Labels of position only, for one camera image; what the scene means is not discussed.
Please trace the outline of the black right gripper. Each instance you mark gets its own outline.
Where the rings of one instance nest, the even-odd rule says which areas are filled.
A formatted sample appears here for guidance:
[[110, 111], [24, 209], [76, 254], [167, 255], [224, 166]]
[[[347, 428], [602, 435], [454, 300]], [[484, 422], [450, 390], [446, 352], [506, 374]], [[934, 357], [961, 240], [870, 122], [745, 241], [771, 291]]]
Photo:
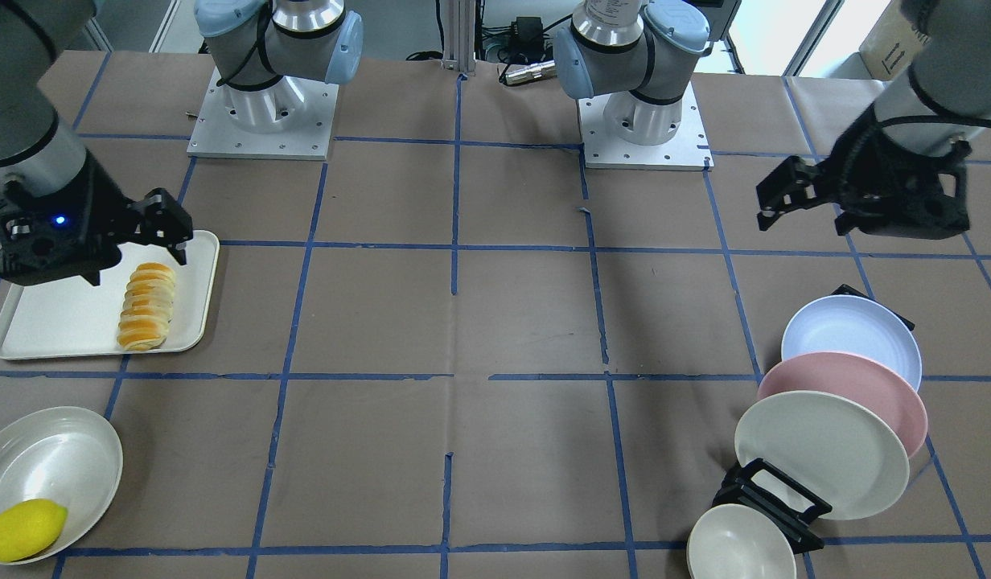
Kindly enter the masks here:
[[191, 216], [165, 188], [132, 201], [87, 154], [79, 173], [50, 195], [33, 195], [22, 179], [0, 187], [0, 278], [43, 285], [80, 277], [93, 287], [121, 263], [119, 243], [164, 247], [186, 266]]

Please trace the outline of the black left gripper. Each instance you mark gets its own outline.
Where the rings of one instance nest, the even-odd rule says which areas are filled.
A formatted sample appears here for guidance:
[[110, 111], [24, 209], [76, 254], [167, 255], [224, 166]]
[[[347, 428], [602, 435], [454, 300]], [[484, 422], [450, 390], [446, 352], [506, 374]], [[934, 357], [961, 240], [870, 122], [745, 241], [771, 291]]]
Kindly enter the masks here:
[[761, 232], [781, 216], [837, 203], [837, 233], [858, 228], [868, 235], [943, 240], [970, 228], [965, 159], [968, 142], [952, 144], [940, 155], [912, 153], [885, 133], [889, 127], [959, 127], [961, 115], [899, 115], [879, 121], [866, 109], [818, 165], [790, 155], [757, 184]]

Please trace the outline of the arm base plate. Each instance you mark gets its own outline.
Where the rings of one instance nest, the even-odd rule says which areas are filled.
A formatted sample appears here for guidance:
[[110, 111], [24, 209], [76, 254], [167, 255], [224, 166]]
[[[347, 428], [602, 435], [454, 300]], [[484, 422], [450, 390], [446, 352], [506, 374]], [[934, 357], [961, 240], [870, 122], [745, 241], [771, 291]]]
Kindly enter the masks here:
[[617, 92], [578, 101], [589, 169], [702, 171], [715, 166], [692, 85], [668, 105]]
[[195, 158], [303, 160], [329, 158], [340, 88], [285, 76], [273, 87], [243, 92], [210, 77], [187, 146]]

